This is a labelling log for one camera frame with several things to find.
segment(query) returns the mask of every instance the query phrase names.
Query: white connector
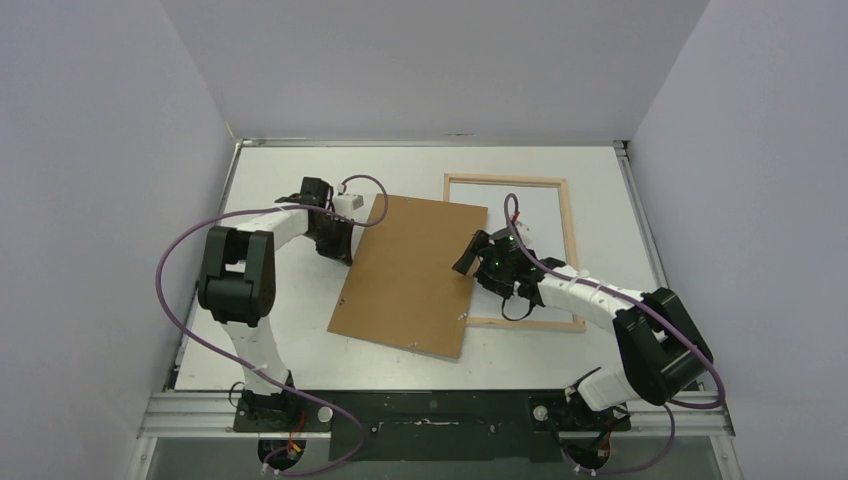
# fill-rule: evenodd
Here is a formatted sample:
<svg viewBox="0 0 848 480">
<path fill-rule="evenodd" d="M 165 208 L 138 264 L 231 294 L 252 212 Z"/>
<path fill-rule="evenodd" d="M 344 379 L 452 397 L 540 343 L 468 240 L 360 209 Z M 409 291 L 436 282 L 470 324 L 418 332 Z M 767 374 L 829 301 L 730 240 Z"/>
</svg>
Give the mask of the white connector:
<svg viewBox="0 0 848 480">
<path fill-rule="evenodd" d="M 336 195 L 333 198 L 333 206 L 336 207 L 336 213 L 343 217 L 353 218 L 354 210 L 361 208 L 365 204 L 362 195 L 343 194 Z"/>
</svg>

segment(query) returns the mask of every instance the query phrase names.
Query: cable tie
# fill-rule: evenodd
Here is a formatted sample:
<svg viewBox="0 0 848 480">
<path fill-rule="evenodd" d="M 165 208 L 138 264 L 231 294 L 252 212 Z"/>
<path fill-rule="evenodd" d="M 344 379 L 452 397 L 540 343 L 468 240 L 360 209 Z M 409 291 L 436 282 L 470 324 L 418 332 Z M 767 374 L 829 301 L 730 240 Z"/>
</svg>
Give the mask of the cable tie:
<svg viewBox="0 0 848 480">
<path fill-rule="evenodd" d="M 574 285 L 577 284 L 577 280 L 580 280 L 581 278 L 588 277 L 588 276 L 589 276 L 588 270 L 580 270 L 579 272 L 577 272 L 577 275 L 571 277 L 571 280 L 568 282 L 568 285 L 565 286 L 565 301 L 566 301 L 566 303 L 568 303 L 568 311 L 569 312 L 572 312 L 572 313 L 574 312 L 574 309 L 572 308 L 572 305 L 571 305 L 571 289 L 574 288 Z"/>
</svg>

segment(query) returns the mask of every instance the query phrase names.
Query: cable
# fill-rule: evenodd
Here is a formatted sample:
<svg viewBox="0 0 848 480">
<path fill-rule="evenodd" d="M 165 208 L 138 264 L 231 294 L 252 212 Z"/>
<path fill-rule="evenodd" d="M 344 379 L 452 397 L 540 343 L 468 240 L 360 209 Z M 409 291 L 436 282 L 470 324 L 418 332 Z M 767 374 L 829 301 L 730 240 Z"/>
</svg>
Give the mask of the cable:
<svg viewBox="0 0 848 480">
<path fill-rule="evenodd" d="M 234 392 L 234 391 L 235 391 L 235 389 L 236 389 L 236 385 L 238 385 L 239 383 L 240 383 L 240 384 L 242 384 L 242 385 L 244 385 L 244 382 L 242 382 L 242 381 L 238 381 L 238 382 L 234 383 L 234 384 L 233 384 L 233 386 L 232 386 L 232 387 L 230 387 L 230 391 L 229 391 L 229 392 L 227 392 L 227 400 L 230 402 L 230 405 L 232 405 L 232 406 L 233 406 L 233 407 L 235 407 L 235 408 L 238 408 L 238 405 L 236 405 L 235 403 L 233 403 L 233 392 Z"/>
<path fill-rule="evenodd" d="M 579 465 L 577 462 L 574 461 L 574 459 L 571 458 L 571 456 L 568 454 L 568 452 L 563 450 L 563 453 L 565 454 L 565 458 L 567 458 L 568 461 L 570 461 L 572 464 L 576 465 L 575 472 L 589 473 L 593 476 L 594 475 L 621 475 L 623 473 L 635 473 L 635 472 L 641 472 L 643 470 L 647 470 L 647 469 L 653 467 L 654 465 L 660 463 L 660 460 L 665 458 L 665 456 L 668 455 L 668 452 L 671 451 L 671 447 L 672 447 L 672 445 L 674 445 L 674 435 L 676 433 L 676 426 L 674 424 L 674 415 L 671 413 L 671 409 L 668 408 L 668 405 L 663 405 L 662 407 L 665 409 L 666 412 L 668 412 L 668 420 L 669 420 L 670 425 L 671 425 L 671 433 L 668 436 L 668 441 L 665 444 L 665 448 L 663 448 L 662 451 L 656 457 L 649 460 L 648 462 L 645 462 L 642 465 L 638 465 L 638 466 L 635 466 L 635 467 L 622 467 L 622 468 L 610 468 L 610 469 L 605 468 L 603 470 L 597 471 L 597 470 L 591 470 L 591 469 L 583 467 L 582 465 Z"/>
<path fill-rule="evenodd" d="M 535 257 L 533 257 L 533 255 L 531 255 L 529 251 L 527 251 L 527 247 L 524 246 L 524 242 L 521 240 L 521 236 L 518 234 L 518 230 L 515 228 L 515 224 L 510 220 L 510 218 L 511 218 L 510 214 L 509 214 L 510 200 L 512 200 L 515 203 L 515 211 L 516 212 L 518 211 L 518 197 L 516 197 L 514 193 L 510 193 L 506 196 L 506 198 L 504 198 L 504 218 L 506 219 L 506 226 L 509 229 L 509 232 L 515 237 L 515 243 L 518 245 L 518 248 L 521 249 L 522 253 L 524 253 L 524 255 L 530 260 L 530 262 L 532 262 L 538 269 L 542 270 L 543 272 L 545 272 L 549 275 L 552 275 L 556 278 L 565 280 L 567 282 L 575 280 L 573 277 L 569 277 L 568 275 L 564 275 L 562 273 L 555 272 L 554 270 L 548 268 L 545 264 L 543 264 L 542 262 L 537 260 Z M 576 279 L 576 281 L 578 283 L 582 283 L 583 285 L 588 285 L 592 288 L 600 289 L 602 292 L 607 293 L 609 295 L 612 295 L 613 297 L 619 298 L 621 300 L 624 300 L 625 302 L 628 302 L 628 303 L 636 306 L 637 308 L 639 308 L 643 312 L 647 313 L 651 318 L 653 318 L 654 320 L 659 322 L 659 324 L 662 325 L 663 328 L 665 328 L 669 333 L 671 333 L 674 336 L 674 338 L 676 338 L 680 343 L 682 343 L 683 346 L 688 348 L 689 351 L 691 351 L 692 354 L 695 355 L 695 357 L 698 360 L 700 360 L 700 362 L 704 365 L 704 367 L 707 369 L 707 371 L 710 372 L 710 375 L 713 377 L 713 380 L 715 380 L 715 382 L 716 382 L 716 387 L 718 389 L 718 399 L 714 402 L 710 402 L 710 403 L 688 403 L 688 402 L 681 402 L 679 400 L 671 399 L 671 400 L 669 400 L 669 403 L 671 403 L 672 405 L 677 405 L 677 406 L 686 407 L 686 408 L 693 408 L 693 409 L 697 409 L 697 410 L 710 410 L 710 409 L 713 409 L 713 408 L 721 407 L 724 404 L 724 399 L 725 399 L 725 394 L 726 394 L 725 389 L 724 389 L 724 382 L 721 381 L 721 377 L 719 376 L 718 371 L 715 369 L 712 362 L 710 362 L 710 360 L 703 353 L 701 353 L 700 350 L 698 350 L 698 347 L 696 347 L 695 344 L 690 342 L 689 339 L 686 338 L 682 333 L 680 333 L 679 330 L 674 328 L 674 325 L 672 325 L 671 323 L 669 323 L 668 320 L 663 318 L 662 315 L 657 313 L 651 307 L 640 302 L 638 299 L 635 299 L 635 298 L 631 297 L 630 295 L 627 295 L 627 294 L 621 293 L 617 290 L 614 290 L 612 288 L 609 288 L 606 285 L 601 285 L 601 284 L 595 283 L 591 280 L 586 280 L 586 279 L 583 279 L 583 278 L 578 278 L 578 279 Z"/>
<path fill-rule="evenodd" d="M 315 206 L 312 206 L 312 205 L 296 205 L 296 204 L 283 205 L 283 206 L 277 206 L 277 207 L 271 207 L 271 208 L 252 209 L 252 210 L 239 210 L 239 211 L 236 211 L 236 212 L 224 213 L 224 214 L 217 215 L 217 216 L 214 216 L 212 218 L 209 218 L 207 220 L 204 220 L 204 221 L 198 223 L 197 225 L 192 226 L 191 228 L 189 228 L 188 230 L 186 230 L 182 234 L 180 234 L 180 236 L 178 236 L 173 242 L 171 242 L 170 245 L 168 245 L 168 248 L 165 249 L 165 253 L 162 254 L 162 258 L 159 259 L 159 264 L 156 266 L 156 296 L 159 298 L 159 304 L 162 306 L 162 310 L 165 311 L 165 315 L 168 317 L 169 320 L 171 320 L 171 323 L 173 323 L 174 326 L 177 327 L 177 329 L 179 329 L 183 333 L 183 335 L 191 338 L 195 342 L 197 342 L 200 345 L 208 348 L 209 350 L 212 350 L 213 352 L 217 353 L 218 355 L 226 357 L 226 358 L 238 363 L 239 365 L 241 365 L 241 366 L 243 366 L 243 367 L 245 367 L 249 370 L 253 370 L 259 378 L 265 380 L 266 382 L 270 383 L 271 385 L 279 387 L 279 388 L 281 388 L 281 389 L 283 389 L 283 390 L 285 390 L 289 393 L 297 395 L 297 396 L 304 398 L 306 400 L 309 400 L 311 402 L 315 402 L 319 405 L 329 407 L 330 409 L 332 409 L 336 413 L 342 415 L 343 417 L 347 418 L 348 420 L 353 422 L 354 425 L 359 427 L 359 430 L 362 432 L 362 436 L 359 439 L 359 443 L 351 451 L 342 455 L 338 459 L 336 459 L 336 460 L 334 460 L 334 461 L 332 461 L 332 462 L 330 462 L 330 463 L 328 463 L 328 464 L 326 464 L 322 467 L 318 467 L 316 469 L 313 469 L 313 470 L 308 470 L 308 471 L 305 471 L 305 472 L 280 472 L 281 475 L 288 476 L 288 477 L 306 477 L 306 476 L 309 476 L 309 475 L 314 475 L 316 473 L 321 473 L 321 472 L 330 470 L 332 468 L 335 468 L 335 467 L 341 465 L 347 459 L 349 459 L 354 454 L 356 454 L 356 452 L 358 452 L 359 449 L 361 449 L 362 446 L 365 444 L 365 438 L 366 438 L 365 437 L 365 435 L 366 435 L 365 427 L 362 425 L 362 423 L 359 422 L 359 420 L 356 419 L 356 417 L 354 417 L 347 410 L 345 410 L 345 409 L 343 409 L 343 408 L 341 408 L 337 405 L 334 405 L 334 404 L 332 404 L 332 403 L 330 403 L 326 400 L 322 400 L 322 399 L 320 399 L 316 396 L 310 395 L 306 392 L 301 392 L 300 390 L 298 390 L 294 387 L 290 387 L 290 386 L 284 384 L 283 382 L 277 381 L 277 380 L 269 377 L 268 374 L 266 374 L 262 370 L 258 369 L 256 367 L 256 365 L 253 365 L 252 363 L 248 362 L 247 360 L 245 360 L 245 359 L 243 359 L 239 356 L 233 355 L 233 354 L 231 354 L 231 353 L 229 353 L 225 350 L 222 350 L 221 348 L 216 347 L 215 345 L 207 342 L 206 340 L 200 338 L 200 336 L 198 336 L 197 334 L 192 332 L 191 329 L 189 329 L 188 327 L 183 325 L 183 323 L 179 320 L 179 318 L 177 318 L 177 316 L 174 314 L 173 310 L 171 310 L 171 307 L 168 306 L 167 300 L 165 300 L 165 292 L 162 289 L 162 270 L 164 269 L 165 262 L 168 260 L 168 257 L 171 255 L 171 252 L 173 252 L 174 249 L 177 248 L 177 245 L 179 245 L 183 240 L 185 240 L 186 237 L 188 237 L 192 233 L 200 230 L 201 228 L 203 228 L 207 225 L 219 222 L 219 221 L 224 220 L 226 218 L 238 217 L 238 216 L 242 216 L 242 215 L 261 215 L 261 214 L 276 212 L 278 210 L 312 210 L 312 211 L 326 213 L 327 215 L 333 216 L 335 218 L 338 218 L 340 220 L 343 220 L 345 222 L 348 222 L 348 223 L 356 225 L 356 226 L 360 226 L 360 227 L 374 226 L 374 225 L 380 223 L 381 221 L 383 221 L 384 218 L 386 218 L 386 214 L 389 211 L 389 195 L 386 193 L 386 189 L 385 189 L 385 187 L 383 187 L 383 184 L 380 183 L 379 180 L 377 180 L 376 178 L 374 178 L 370 175 L 353 175 L 351 177 L 346 178 L 344 181 L 342 181 L 342 184 L 343 185 L 347 184 L 347 182 L 349 182 L 350 180 L 354 180 L 354 179 L 357 179 L 357 178 L 364 178 L 364 179 L 367 179 L 367 180 L 371 180 L 372 182 L 376 183 L 377 186 L 380 187 L 380 190 L 383 192 L 383 199 L 385 200 L 383 213 L 380 215 L 379 218 L 377 218 L 377 220 L 375 220 L 373 222 L 365 222 L 365 223 L 357 222 L 355 220 L 344 217 L 342 215 L 339 215 L 338 213 L 331 212 L 331 211 L 324 209 L 324 208 L 321 208 L 321 207 L 315 207 Z M 264 463 L 267 464 L 268 460 L 273 458 L 274 454 L 275 454 L 275 452 L 271 452 L 271 454 L 266 456 Z"/>
<path fill-rule="evenodd" d="M 621 418 L 617 418 L 617 419 L 615 419 L 615 421 L 610 422 L 610 423 L 609 423 L 609 425 L 607 425 L 606 430 L 604 430 L 604 431 L 603 431 L 603 432 L 601 432 L 601 433 L 600 433 L 597 437 L 595 437 L 595 439 L 594 439 L 594 440 L 592 440 L 592 443 L 590 443 L 590 444 L 589 444 L 589 446 L 588 446 L 588 447 L 586 447 L 586 448 L 588 448 L 588 449 L 592 449 L 595 445 L 597 445 L 597 444 L 598 444 L 598 442 L 600 442 L 601 440 L 603 440 L 603 438 L 604 438 L 604 437 L 607 437 L 607 441 L 609 441 L 609 436 L 610 436 L 610 435 L 612 435 L 612 431 L 613 431 L 613 429 L 614 429 L 615 427 L 619 426 L 620 424 L 624 423 L 624 422 L 625 422 L 626 420 L 628 420 L 629 418 L 630 418 L 630 414 L 628 413 L 627 415 L 625 415 L 625 416 L 623 416 L 623 417 L 621 417 Z"/>
<path fill-rule="evenodd" d="M 306 425 L 306 412 L 301 411 L 300 412 L 300 422 L 298 422 L 297 427 L 295 427 L 294 430 L 289 432 L 289 441 L 286 444 L 286 453 L 287 454 L 291 455 L 291 448 L 294 446 L 294 434 L 300 433 L 300 431 L 303 430 L 304 425 Z M 267 458 L 270 460 L 271 458 L 274 458 L 274 455 L 269 455 Z"/>
</svg>

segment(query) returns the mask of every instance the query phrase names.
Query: red wire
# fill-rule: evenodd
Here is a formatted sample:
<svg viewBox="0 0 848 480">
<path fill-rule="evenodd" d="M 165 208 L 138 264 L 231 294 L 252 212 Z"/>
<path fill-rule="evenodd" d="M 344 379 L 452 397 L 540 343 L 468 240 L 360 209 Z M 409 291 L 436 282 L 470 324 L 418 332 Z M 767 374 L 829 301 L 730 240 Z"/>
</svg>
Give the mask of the red wire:
<svg viewBox="0 0 848 480">
<path fill-rule="evenodd" d="M 303 429 L 303 426 L 305 424 L 306 424 L 306 412 L 301 411 L 300 412 L 300 423 L 297 424 L 297 428 L 295 428 L 294 430 L 289 432 L 289 443 L 286 444 L 286 453 L 287 454 L 291 454 L 291 447 L 292 447 L 292 445 L 294 445 L 294 439 L 292 438 L 292 435 L 300 432 L 300 430 Z"/>
</svg>

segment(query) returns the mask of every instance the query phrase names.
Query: white table surface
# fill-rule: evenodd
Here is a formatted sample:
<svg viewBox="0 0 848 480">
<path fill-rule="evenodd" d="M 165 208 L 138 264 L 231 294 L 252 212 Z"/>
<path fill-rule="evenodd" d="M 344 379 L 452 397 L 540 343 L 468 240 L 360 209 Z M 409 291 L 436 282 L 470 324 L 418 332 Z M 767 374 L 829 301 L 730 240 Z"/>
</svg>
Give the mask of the white table surface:
<svg viewBox="0 0 848 480">
<path fill-rule="evenodd" d="M 441 200 L 446 172 L 567 179 L 581 267 L 622 287 L 657 287 L 611 147 L 245 148 L 226 211 L 269 206 L 298 191 L 304 176 L 335 185 L 357 173 L 379 178 L 390 194 Z M 356 180 L 349 189 L 366 195 L 365 208 L 357 212 L 364 219 L 377 187 Z M 361 230 L 354 229 L 354 247 Z M 458 360 L 332 334 L 327 325 L 347 267 L 319 257 L 314 243 L 301 237 L 277 252 L 276 268 L 271 324 L 280 355 L 300 388 L 560 388 L 595 367 L 621 362 L 615 339 L 594 325 L 587 325 L 585 333 L 469 327 Z M 233 351 L 221 326 L 196 303 L 189 325 L 201 337 Z M 193 341 L 185 342 L 180 362 L 177 390 L 227 390 L 244 379 L 240 366 Z"/>
</svg>

